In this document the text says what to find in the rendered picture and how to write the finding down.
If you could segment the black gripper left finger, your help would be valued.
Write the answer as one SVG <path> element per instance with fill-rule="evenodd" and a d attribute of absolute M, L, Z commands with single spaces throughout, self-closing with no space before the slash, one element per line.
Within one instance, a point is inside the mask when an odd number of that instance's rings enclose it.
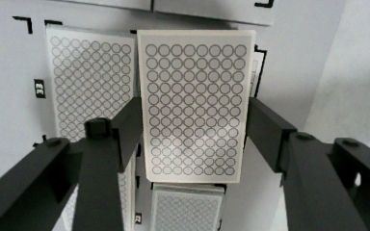
<path fill-rule="evenodd" d="M 77 186 L 70 231 L 125 231 L 118 173 L 144 131 L 142 97 L 83 124 L 80 141 L 43 141 L 0 177 L 0 231 L 52 231 Z"/>

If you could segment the clear plastic lid with yellow tape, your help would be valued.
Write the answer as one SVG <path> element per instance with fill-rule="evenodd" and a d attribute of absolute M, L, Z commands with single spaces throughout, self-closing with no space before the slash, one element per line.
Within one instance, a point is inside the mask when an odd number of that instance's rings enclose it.
<path fill-rule="evenodd" d="M 225 192 L 153 185 L 149 231 L 218 231 Z"/>

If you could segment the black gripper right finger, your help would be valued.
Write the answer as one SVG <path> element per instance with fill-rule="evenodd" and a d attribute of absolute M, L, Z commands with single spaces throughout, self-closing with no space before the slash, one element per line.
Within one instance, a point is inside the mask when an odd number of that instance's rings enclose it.
<path fill-rule="evenodd" d="M 368 145 L 352 138 L 321 142 L 256 97 L 249 97 L 245 132 L 281 173 L 287 231 L 370 231 Z"/>

